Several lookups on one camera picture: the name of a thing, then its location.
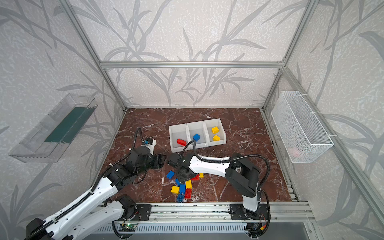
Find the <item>building block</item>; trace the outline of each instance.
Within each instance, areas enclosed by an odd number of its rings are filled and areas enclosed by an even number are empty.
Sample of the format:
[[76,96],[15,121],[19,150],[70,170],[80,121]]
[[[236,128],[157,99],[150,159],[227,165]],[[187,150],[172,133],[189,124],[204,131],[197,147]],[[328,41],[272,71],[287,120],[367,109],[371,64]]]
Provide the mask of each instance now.
[[184,195],[182,195],[182,194],[179,194],[178,196],[177,196],[177,199],[176,199],[178,202],[183,202],[183,200],[184,200]]
[[181,184],[180,185],[179,193],[180,194],[184,194],[185,193],[185,184]]
[[174,175],[175,175],[175,173],[173,171],[169,171],[169,173],[167,174],[167,178],[171,179],[171,178],[173,178]]
[[213,134],[218,133],[218,127],[213,127],[211,131]]
[[200,139],[200,135],[196,133],[192,138],[197,142]]
[[185,181],[185,187],[187,189],[192,189],[192,182],[191,182],[191,180]]
[[177,142],[178,144],[180,144],[180,145],[183,145],[183,146],[186,146],[186,145],[187,145],[187,142],[184,141],[184,140],[181,140],[181,139],[178,139],[176,142]]
[[197,174],[196,177],[192,178],[191,181],[199,181],[200,178],[199,178],[199,175]]
[[187,188],[187,189],[185,190],[185,196],[184,196],[184,198],[185,198],[185,199],[191,199],[191,196],[192,196],[192,189]]
[[172,189],[170,190],[173,194],[179,194],[180,187],[172,186]]
[[214,141],[220,141],[220,137],[217,136],[217,135],[215,135],[215,136],[214,136]]

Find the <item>red marble tabletop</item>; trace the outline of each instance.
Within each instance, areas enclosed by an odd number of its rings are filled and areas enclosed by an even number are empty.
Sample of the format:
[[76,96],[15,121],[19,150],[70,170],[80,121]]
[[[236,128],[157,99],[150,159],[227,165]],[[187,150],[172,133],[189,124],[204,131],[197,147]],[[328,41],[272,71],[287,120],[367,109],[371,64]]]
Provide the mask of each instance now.
[[[222,157],[240,154],[261,154],[270,160],[271,171],[262,189],[266,190],[270,201],[290,202],[283,174],[276,159],[271,140],[267,133],[260,109],[258,108],[168,108],[168,109],[128,109],[113,142],[102,171],[109,163],[114,163],[129,152],[133,135],[137,127],[142,128],[145,137],[156,140],[155,154],[170,154],[169,126],[220,118],[223,124],[227,143],[214,147],[197,149],[201,155]],[[264,176],[266,166],[263,160],[252,158]],[[176,196],[170,192],[175,185],[175,177],[171,180],[166,174],[173,170],[168,164],[159,170],[149,170],[144,181],[136,185],[128,185],[115,196],[129,195],[136,202],[175,202]],[[191,202],[237,202],[242,196],[228,183],[224,177],[204,174],[199,181],[192,182]]]

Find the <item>black mounting plate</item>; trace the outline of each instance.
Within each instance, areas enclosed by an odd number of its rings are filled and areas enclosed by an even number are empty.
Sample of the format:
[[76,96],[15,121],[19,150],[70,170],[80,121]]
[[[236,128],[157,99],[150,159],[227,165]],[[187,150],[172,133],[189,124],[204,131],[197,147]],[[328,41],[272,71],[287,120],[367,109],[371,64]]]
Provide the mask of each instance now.
[[132,219],[132,221],[148,221],[149,216],[151,214],[151,204],[136,204],[137,210],[140,214],[136,214],[136,216]]
[[[246,213],[244,213],[244,206],[242,204],[230,204],[229,205],[229,211],[228,213],[231,214],[232,220],[246,220],[249,219],[246,216]],[[271,219],[271,214],[268,212],[268,205],[267,204],[259,204],[258,210],[255,212],[256,219],[254,220],[264,220],[264,217],[266,220]]]

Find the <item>mesh basket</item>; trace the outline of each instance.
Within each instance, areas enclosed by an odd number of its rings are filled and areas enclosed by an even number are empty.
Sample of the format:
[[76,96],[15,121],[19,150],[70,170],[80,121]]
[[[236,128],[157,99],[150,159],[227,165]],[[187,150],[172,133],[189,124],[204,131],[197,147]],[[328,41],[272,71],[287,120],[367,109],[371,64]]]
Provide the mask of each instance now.
[[333,146],[298,91],[282,91],[271,114],[291,162],[313,162]]

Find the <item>wall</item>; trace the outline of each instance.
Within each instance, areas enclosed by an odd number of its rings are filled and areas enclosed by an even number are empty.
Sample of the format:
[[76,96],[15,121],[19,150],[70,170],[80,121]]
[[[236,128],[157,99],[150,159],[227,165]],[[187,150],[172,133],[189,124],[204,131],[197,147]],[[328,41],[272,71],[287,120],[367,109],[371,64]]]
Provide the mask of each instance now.
[[[320,1],[288,62],[382,196],[383,7],[383,1]],[[266,109],[269,116],[282,90],[292,90],[284,78]],[[332,150],[313,163],[292,164],[278,143],[300,199],[310,202],[325,239],[384,239],[383,227]]]
[[[0,239],[73,201],[91,184],[123,112],[56,1],[0,1]],[[56,163],[8,156],[68,93],[98,107]]]
[[[70,0],[102,61],[281,61],[307,0]],[[110,69],[127,106],[261,106],[275,69]]]

